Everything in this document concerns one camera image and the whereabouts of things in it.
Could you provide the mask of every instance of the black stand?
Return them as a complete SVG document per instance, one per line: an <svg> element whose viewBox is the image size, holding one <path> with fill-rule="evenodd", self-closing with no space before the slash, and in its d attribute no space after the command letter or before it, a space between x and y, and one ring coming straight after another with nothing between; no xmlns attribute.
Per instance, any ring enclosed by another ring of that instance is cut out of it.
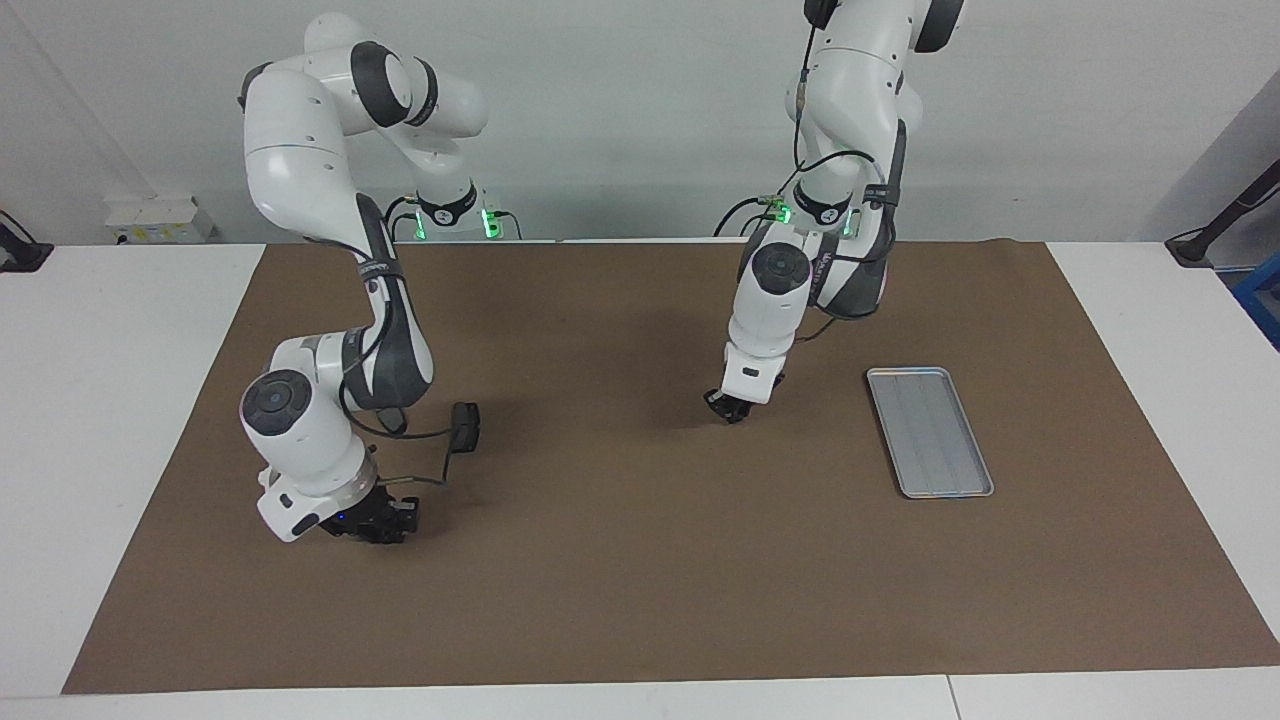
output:
<svg viewBox="0 0 1280 720"><path fill-rule="evenodd" d="M35 273L54 252L52 245L23 242L4 224L0 224L0 247L13 255L13 260L0 265L0 273Z"/></svg>
<svg viewBox="0 0 1280 720"><path fill-rule="evenodd" d="M1184 268L1212 268L1213 265L1204 259L1210 246L1228 228L1234 225L1236 220L1253 211L1263 200L1270 197L1271 190L1277 184L1280 184L1280 160L1272 163L1258 179L1253 181L1253 184L1248 190L1228 205L1226 210L1222 210L1217 218L1213 218L1213 222L1201 231L1199 234L1192 240L1171 240L1165 243L1165 247L1172 252L1174 260L1178 260L1178 264Z"/></svg>

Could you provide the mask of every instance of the silver tray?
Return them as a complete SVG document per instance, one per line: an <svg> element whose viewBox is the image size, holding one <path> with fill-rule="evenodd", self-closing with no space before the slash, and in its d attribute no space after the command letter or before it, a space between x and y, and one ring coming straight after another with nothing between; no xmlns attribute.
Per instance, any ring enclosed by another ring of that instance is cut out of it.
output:
<svg viewBox="0 0 1280 720"><path fill-rule="evenodd" d="M902 495L925 500L995 492L951 373L876 368L867 382Z"/></svg>

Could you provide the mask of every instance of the white table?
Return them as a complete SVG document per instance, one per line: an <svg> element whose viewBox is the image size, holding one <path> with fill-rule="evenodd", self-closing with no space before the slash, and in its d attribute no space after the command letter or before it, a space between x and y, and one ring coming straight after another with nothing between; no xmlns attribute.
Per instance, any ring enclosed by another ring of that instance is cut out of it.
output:
<svg viewBox="0 0 1280 720"><path fill-rule="evenodd" d="M1280 355L1164 247L1053 245L1280 633ZM0 717L1280 716L1280 669L69 697L60 691L177 446L260 246L61 247L0 275ZM1189 382L1189 378L1198 378Z"/></svg>

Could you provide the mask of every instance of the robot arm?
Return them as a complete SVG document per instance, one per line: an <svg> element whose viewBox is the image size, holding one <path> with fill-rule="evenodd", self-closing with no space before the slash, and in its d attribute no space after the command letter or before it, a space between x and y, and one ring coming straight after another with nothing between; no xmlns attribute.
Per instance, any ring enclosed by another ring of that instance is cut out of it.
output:
<svg viewBox="0 0 1280 720"><path fill-rule="evenodd" d="M415 108L403 123L378 132L408 163L419 211L436 233L484 228L485 191L467 174L456 141L480 135L489 122L489 106L475 85L436 70L421 58L413 58L407 69Z"/></svg>
<svg viewBox="0 0 1280 720"><path fill-rule="evenodd" d="M963 0L806 0L819 32L810 68L787 95L805 147L803 172L783 190L794 225L762 227L744 251L724 378L704 397L724 420L741 421L771 400L806 306L851 320L879 305L908 129L923 117L905 60L946 45L961 8ZM804 268L794 269L801 258Z"/></svg>
<svg viewBox="0 0 1280 720"><path fill-rule="evenodd" d="M415 92L419 81L428 85L344 15L312 22L306 47L305 55L246 78L250 195L276 225L355 255L374 323L282 342L268 372L244 392L241 420L269 462L259 478L259 511L280 539L292 542L321 525L332 534L399 542L416 528L416 502L397 502L376 486L376 465L348 419L351 409L387 411L379 418L398 418L399 427L388 429L403 433L401 410L430 388L434 364L381 211L352 182L344 137L378 128L407 138L402 149L422 147L421 135L397 128L433 114ZM449 99L436 94L433 101ZM460 105L483 108L483 100L470 102ZM472 122L472 135L483 119ZM421 167L417 158L410 161ZM452 176L460 170L453 163ZM442 173L434 165L420 174L435 183L424 188L419 178L420 192L439 191Z"/></svg>

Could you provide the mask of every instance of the brown tabletop covering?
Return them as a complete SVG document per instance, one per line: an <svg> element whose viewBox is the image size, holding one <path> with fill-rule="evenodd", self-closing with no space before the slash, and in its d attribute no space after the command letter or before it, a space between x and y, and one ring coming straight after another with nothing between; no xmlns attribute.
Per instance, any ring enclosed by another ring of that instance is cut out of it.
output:
<svg viewBox="0 0 1280 720"><path fill-rule="evenodd" d="M467 400L483 437L451 487L394 488L422 529L374 547L256 514L241 392L279 341L369 322L349 256L268 249L65 692L1280 665L1043 246L900 246L881 313L727 427L701 393L737 254L404 249L438 363L413 428ZM922 364L993 497L897 492L864 373ZM387 477L443 450L378 445Z"/></svg>

